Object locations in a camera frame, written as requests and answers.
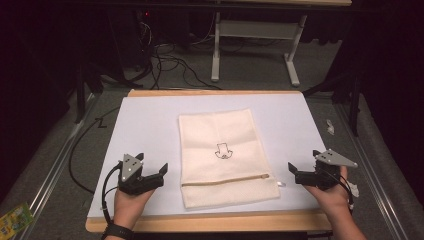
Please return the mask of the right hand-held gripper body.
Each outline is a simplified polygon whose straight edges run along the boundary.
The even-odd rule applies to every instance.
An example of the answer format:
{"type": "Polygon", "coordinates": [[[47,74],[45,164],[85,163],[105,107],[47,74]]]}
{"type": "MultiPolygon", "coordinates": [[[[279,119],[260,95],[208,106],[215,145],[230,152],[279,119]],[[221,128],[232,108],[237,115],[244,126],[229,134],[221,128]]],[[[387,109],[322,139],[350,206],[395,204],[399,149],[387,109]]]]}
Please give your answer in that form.
{"type": "Polygon", "coordinates": [[[315,158],[315,170],[312,177],[295,177],[295,183],[318,187],[320,190],[327,190],[340,182],[340,167],[357,168],[358,164],[343,155],[328,149],[321,152],[315,158]]]}

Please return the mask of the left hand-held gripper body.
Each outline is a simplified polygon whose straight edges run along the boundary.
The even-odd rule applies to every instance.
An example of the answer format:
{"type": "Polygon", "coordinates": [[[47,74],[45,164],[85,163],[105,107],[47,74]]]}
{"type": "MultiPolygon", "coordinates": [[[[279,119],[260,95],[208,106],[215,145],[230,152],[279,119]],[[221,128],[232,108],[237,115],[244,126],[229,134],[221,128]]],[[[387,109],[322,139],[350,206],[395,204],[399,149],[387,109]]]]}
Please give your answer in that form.
{"type": "Polygon", "coordinates": [[[128,195],[137,196],[164,185],[164,177],[162,179],[148,180],[147,176],[142,175],[142,170],[143,161],[125,154],[118,177],[119,190],[128,195]]]}

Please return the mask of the cream mesh laundry bag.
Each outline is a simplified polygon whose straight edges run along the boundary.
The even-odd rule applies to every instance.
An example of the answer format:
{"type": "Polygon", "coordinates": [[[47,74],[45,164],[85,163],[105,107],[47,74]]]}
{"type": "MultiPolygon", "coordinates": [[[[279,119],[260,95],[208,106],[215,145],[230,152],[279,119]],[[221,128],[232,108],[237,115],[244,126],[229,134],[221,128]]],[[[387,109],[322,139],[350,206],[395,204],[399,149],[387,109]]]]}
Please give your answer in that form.
{"type": "Polygon", "coordinates": [[[181,192],[188,209],[280,196],[248,109],[181,115],[181,192]]]}

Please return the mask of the person's right hand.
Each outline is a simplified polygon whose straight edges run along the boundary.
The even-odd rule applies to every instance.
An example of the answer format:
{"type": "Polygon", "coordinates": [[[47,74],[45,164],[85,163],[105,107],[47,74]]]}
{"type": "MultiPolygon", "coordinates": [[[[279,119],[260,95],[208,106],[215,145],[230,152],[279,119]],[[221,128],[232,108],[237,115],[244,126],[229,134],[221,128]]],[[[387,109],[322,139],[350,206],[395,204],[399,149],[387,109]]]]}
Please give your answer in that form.
{"type": "Polygon", "coordinates": [[[337,185],[325,191],[312,186],[305,186],[305,189],[317,200],[329,220],[347,219],[351,216],[349,195],[342,186],[337,185]]]}

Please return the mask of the person's left hand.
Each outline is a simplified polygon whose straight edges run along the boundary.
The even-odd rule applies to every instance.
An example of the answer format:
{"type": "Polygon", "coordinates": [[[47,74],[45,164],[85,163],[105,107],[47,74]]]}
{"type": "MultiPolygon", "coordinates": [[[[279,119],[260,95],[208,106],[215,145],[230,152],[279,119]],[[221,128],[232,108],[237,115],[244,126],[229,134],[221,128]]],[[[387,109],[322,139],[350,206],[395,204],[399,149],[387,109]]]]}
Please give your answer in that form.
{"type": "Polygon", "coordinates": [[[132,196],[117,190],[114,199],[113,222],[121,227],[133,229],[153,193],[154,190],[151,190],[132,196]]]}

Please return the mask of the white table mat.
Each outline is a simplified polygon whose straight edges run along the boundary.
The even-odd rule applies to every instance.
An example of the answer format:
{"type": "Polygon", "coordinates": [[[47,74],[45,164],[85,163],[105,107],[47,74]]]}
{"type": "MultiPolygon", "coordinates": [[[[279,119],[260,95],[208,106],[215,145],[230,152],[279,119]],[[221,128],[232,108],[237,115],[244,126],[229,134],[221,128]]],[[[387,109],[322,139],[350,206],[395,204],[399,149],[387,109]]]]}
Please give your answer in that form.
{"type": "Polygon", "coordinates": [[[150,175],[168,166],[165,183],[148,201],[146,216],[236,213],[316,209],[314,197],[294,181],[288,165],[312,171],[314,150],[324,151],[314,119],[302,94],[206,95],[126,97],[106,151],[88,216],[101,217],[101,190],[107,173],[130,154],[144,154],[143,173],[150,175]],[[187,209],[180,190],[181,147],[178,117],[218,111],[249,109],[272,173],[282,185],[280,197],[258,203],[209,209],[187,209]]]}

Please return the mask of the black metal stand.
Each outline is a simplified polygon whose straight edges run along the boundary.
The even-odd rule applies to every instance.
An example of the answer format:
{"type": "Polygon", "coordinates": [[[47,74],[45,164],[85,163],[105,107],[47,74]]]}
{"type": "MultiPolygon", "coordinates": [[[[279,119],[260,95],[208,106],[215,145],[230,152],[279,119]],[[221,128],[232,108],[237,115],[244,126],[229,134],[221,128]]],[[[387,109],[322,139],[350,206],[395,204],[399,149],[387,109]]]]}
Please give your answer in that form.
{"type": "Polygon", "coordinates": [[[348,126],[352,133],[357,136],[357,122],[359,110],[361,79],[354,73],[342,73],[331,77],[322,83],[315,85],[302,94],[305,97],[312,96],[318,92],[332,91],[331,100],[336,104],[349,103],[348,126]]]}
{"type": "Polygon", "coordinates": [[[80,64],[76,71],[76,123],[80,123],[82,121],[86,112],[85,87],[88,87],[92,93],[103,92],[100,74],[95,64],[80,64]]]}

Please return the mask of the black wristwatch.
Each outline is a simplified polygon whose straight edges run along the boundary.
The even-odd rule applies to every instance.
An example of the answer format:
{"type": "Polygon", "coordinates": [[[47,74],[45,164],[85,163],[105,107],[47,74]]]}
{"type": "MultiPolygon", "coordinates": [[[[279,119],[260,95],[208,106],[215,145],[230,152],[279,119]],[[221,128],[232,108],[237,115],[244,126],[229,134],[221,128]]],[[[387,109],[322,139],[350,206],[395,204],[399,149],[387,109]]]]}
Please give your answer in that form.
{"type": "Polygon", "coordinates": [[[130,225],[110,223],[105,228],[101,240],[106,240],[107,237],[117,237],[122,240],[133,240],[134,231],[130,225]]]}

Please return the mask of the dark computer tower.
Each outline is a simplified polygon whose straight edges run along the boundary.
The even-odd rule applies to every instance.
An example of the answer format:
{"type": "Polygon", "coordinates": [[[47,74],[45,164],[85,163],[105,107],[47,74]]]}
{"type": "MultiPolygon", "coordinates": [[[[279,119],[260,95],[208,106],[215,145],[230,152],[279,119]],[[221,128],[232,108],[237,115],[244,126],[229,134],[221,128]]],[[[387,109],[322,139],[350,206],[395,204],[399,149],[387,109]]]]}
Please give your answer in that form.
{"type": "Polygon", "coordinates": [[[146,71],[152,41],[150,28],[135,10],[110,10],[108,17],[121,66],[125,70],[146,71]]]}

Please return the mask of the green printed packet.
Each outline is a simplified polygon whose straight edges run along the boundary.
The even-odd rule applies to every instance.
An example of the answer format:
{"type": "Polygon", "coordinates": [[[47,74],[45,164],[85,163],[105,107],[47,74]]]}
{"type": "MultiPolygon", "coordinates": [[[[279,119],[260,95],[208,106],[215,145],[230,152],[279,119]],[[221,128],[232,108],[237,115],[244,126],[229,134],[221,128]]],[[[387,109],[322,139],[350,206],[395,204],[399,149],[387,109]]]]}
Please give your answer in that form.
{"type": "Polygon", "coordinates": [[[0,217],[0,240],[10,240],[33,221],[34,216],[29,205],[21,203],[0,217]]]}

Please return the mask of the metal floor rail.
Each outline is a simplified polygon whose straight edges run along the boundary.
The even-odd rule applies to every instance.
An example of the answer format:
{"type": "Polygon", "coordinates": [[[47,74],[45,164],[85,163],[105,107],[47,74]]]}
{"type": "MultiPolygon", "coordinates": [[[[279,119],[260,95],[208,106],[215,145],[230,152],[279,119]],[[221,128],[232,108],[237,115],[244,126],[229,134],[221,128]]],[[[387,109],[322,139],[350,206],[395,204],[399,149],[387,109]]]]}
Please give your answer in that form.
{"type": "Polygon", "coordinates": [[[78,116],[78,97],[72,95],[71,109],[48,132],[46,138],[32,157],[28,166],[14,184],[14,190],[7,196],[7,202],[16,200],[28,204],[33,221],[11,240],[28,240],[48,200],[54,191],[77,136],[84,127],[87,114],[98,101],[99,94],[89,93],[83,97],[85,112],[78,116]]]}
{"type": "Polygon", "coordinates": [[[341,118],[341,122],[345,130],[348,132],[355,151],[358,155],[358,162],[360,163],[364,178],[373,195],[373,199],[379,208],[379,211],[384,219],[384,222],[392,236],[393,240],[409,240],[405,230],[398,218],[396,211],[393,208],[392,201],[387,195],[386,191],[378,179],[378,176],[373,168],[372,163],[365,152],[365,149],[359,139],[349,125],[349,117],[346,108],[343,105],[335,104],[335,111],[341,118]]]}

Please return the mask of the white metal desk frame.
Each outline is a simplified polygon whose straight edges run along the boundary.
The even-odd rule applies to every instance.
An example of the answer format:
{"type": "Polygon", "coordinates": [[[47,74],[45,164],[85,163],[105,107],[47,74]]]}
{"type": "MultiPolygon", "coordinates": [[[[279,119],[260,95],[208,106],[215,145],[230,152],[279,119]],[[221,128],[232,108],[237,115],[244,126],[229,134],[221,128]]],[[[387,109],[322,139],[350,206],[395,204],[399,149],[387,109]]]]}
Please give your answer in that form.
{"type": "Polygon", "coordinates": [[[218,82],[220,79],[220,39],[222,37],[290,40],[291,49],[289,52],[285,53],[283,57],[290,83],[292,86],[298,87],[300,85],[300,80],[294,65],[294,56],[303,33],[306,20],[306,15],[302,15],[296,23],[222,20],[220,13],[216,13],[211,81],[218,82]]]}

